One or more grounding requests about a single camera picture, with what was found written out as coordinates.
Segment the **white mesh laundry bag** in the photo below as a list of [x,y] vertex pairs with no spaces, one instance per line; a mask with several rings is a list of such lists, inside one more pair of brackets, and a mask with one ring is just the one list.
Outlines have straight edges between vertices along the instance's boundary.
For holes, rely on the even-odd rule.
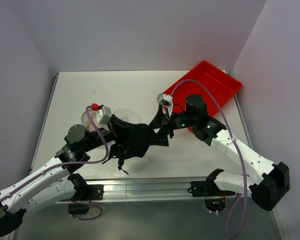
[[[88,113],[90,115],[90,118],[93,121],[93,111],[91,109],[89,109]],[[130,124],[141,124],[142,123],[141,117],[136,112],[129,110],[129,109],[121,108],[119,110],[116,110],[114,113],[112,113],[112,115],[116,115],[122,121],[130,123]],[[99,129],[106,129],[109,131],[108,124],[107,125],[97,125],[95,122],[94,122],[94,124]]]

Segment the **black bra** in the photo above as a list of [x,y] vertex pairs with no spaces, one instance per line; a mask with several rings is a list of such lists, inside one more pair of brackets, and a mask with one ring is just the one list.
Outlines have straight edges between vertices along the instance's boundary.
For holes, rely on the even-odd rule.
[[117,159],[117,168],[124,171],[125,160],[143,158],[149,147],[168,147],[168,120],[161,127],[154,127],[154,119],[149,124],[125,122],[122,136],[114,136],[107,159]]

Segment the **pink bra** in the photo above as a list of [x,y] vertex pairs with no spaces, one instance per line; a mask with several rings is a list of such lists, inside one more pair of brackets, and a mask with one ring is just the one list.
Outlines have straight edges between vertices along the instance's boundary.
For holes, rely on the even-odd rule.
[[92,124],[90,124],[90,123],[86,126],[86,129],[87,129],[88,131],[90,131],[90,132],[95,131],[94,126],[93,126]]

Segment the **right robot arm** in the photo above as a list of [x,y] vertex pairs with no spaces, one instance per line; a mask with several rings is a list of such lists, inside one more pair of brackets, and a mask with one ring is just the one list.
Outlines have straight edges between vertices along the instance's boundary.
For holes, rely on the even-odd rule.
[[290,190],[289,167],[261,156],[235,137],[227,126],[208,114],[201,95],[187,96],[185,111],[180,113],[173,112],[173,97],[168,94],[160,93],[157,103],[158,111],[150,125],[158,131],[150,145],[167,147],[176,130],[192,128],[197,139],[241,166],[242,175],[214,170],[206,178],[209,191],[248,195],[260,208],[272,211]]

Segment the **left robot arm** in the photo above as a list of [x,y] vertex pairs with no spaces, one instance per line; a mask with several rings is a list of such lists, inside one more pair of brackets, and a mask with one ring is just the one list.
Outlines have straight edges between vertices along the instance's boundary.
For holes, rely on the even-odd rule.
[[130,123],[115,115],[94,131],[73,125],[64,138],[66,144],[44,166],[0,190],[0,237],[15,231],[25,214],[59,201],[87,198],[87,182],[75,171],[91,164],[89,151],[123,138],[129,127]]

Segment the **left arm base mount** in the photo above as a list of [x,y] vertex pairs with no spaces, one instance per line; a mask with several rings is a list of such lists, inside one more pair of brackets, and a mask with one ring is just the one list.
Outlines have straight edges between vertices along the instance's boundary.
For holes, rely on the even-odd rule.
[[88,184],[83,189],[77,190],[70,200],[75,201],[68,204],[68,212],[70,215],[86,215],[92,209],[89,205],[79,204],[79,202],[100,201],[103,199],[104,185],[103,184]]

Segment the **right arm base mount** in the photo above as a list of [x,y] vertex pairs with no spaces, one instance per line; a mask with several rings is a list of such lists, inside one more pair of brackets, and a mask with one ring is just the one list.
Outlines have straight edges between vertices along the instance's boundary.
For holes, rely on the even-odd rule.
[[192,197],[227,197],[235,196],[236,193],[230,190],[220,190],[213,181],[199,180],[191,181],[190,187],[187,192],[192,195]]

